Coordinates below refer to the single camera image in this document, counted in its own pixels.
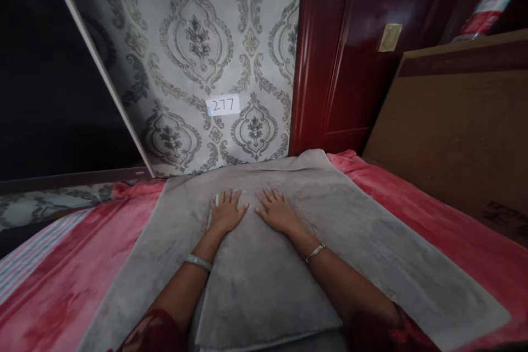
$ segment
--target white trim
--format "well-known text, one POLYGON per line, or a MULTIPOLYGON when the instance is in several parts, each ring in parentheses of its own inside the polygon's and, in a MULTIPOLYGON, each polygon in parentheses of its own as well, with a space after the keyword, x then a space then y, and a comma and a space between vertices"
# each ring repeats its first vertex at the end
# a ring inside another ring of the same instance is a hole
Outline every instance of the white trim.
POLYGON ((137 149, 139 150, 141 157, 143 158, 143 161, 145 161, 145 165, 147 166, 148 171, 150 172, 150 176, 155 178, 154 171, 152 170, 152 166, 150 165, 149 159, 147 158, 147 154, 145 150, 143 149, 143 146, 141 145, 141 142, 139 141, 138 135, 136 134, 134 128, 132 127, 132 124, 130 123, 130 119, 128 118, 128 115, 123 107, 123 104, 121 103, 121 100, 119 99, 119 96, 117 95, 116 88, 112 84, 112 81, 110 80, 110 77, 108 75, 108 72, 106 71, 106 68, 103 64, 103 61, 101 60, 101 57, 97 53, 97 50, 95 49, 95 45, 92 42, 92 38, 90 37, 90 34, 88 33, 88 30, 86 29, 86 26, 84 25, 84 22, 79 14, 79 10, 77 10, 77 7, 75 6, 73 0, 64 0, 66 2, 66 5, 68 6, 71 15, 73 16, 73 20, 75 21, 75 24, 77 25, 77 28, 81 32, 81 35, 84 39, 84 42, 86 43, 86 46, 88 47, 88 50, 90 51, 90 54, 92 55, 93 61, 95 62, 97 69, 99 70, 99 73, 101 73, 101 76, 103 77, 104 83, 106 84, 108 91, 110 92, 110 95, 112 96, 112 99, 114 99, 114 103, 117 106, 117 110, 119 110, 119 114, 121 114, 121 117, 123 118, 123 121, 128 128, 128 132, 132 136, 132 139, 134 140, 134 143, 136 144, 137 149))

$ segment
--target bracelet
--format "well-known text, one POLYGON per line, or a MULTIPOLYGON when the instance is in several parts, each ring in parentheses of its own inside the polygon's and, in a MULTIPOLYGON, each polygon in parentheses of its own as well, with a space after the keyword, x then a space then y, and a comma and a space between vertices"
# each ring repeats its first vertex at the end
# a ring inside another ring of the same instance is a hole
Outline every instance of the bracelet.
POLYGON ((187 259, 185 261, 190 262, 191 264, 197 265, 199 267, 202 267, 207 272, 211 272, 211 270, 213 269, 213 266, 211 265, 210 262, 205 261, 204 259, 199 258, 198 256, 189 255, 187 256, 187 259))
POLYGON ((306 261, 306 264, 309 264, 309 263, 310 263, 310 259, 311 259, 312 257, 314 257, 317 253, 319 253, 323 248, 326 248, 326 245, 325 245, 324 243, 322 243, 321 245, 319 245, 319 246, 318 246, 318 247, 312 252, 312 254, 306 258, 306 260, 305 260, 305 261, 306 261))

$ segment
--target hand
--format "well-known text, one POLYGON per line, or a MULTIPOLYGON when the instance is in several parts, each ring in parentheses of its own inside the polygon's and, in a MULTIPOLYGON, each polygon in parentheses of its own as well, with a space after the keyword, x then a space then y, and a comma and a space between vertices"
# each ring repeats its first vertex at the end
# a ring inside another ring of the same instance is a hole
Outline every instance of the hand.
POLYGON ((240 223, 249 208, 249 203, 237 209, 239 197, 240 190, 233 195, 233 191, 229 189, 221 192, 218 206, 214 200, 211 201, 211 228, 215 227, 228 233, 240 223))
POLYGON ((258 207, 255 212, 275 231, 287 234, 294 228, 302 227, 286 194, 281 196, 276 189, 272 192, 264 189, 264 195, 258 192, 257 198, 264 208, 258 207))

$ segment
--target wallpaper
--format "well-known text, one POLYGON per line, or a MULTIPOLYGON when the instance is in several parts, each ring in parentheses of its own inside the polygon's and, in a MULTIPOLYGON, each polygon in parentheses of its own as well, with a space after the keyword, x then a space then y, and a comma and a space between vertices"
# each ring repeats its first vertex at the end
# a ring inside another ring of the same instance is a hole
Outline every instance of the wallpaper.
POLYGON ((287 155, 299 0, 74 1, 157 176, 287 155))
POLYGON ((110 201, 113 184, 92 184, 0 196, 0 231, 46 220, 50 215, 110 201))

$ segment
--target cardboard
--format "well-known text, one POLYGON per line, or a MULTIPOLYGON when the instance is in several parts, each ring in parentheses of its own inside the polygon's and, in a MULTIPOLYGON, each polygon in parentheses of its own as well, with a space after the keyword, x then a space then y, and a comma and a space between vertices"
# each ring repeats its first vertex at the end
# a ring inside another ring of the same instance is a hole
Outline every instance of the cardboard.
POLYGON ((528 30, 406 52, 363 157, 528 247, 528 30))

